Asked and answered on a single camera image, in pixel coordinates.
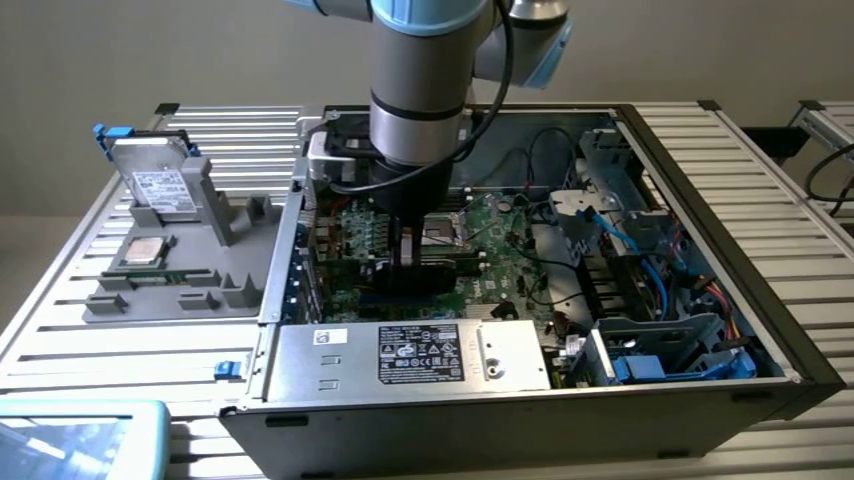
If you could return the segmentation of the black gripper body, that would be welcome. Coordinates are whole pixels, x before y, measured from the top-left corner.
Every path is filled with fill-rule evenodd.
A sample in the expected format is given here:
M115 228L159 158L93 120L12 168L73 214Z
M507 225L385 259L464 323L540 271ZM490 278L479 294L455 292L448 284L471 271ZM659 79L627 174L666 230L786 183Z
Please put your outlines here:
M369 167L372 184L396 179L416 170L384 160L377 160ZM444 164L408 182L397 183L371 193L375 204L401 221L415 221L434 212L446 200L452 165Z

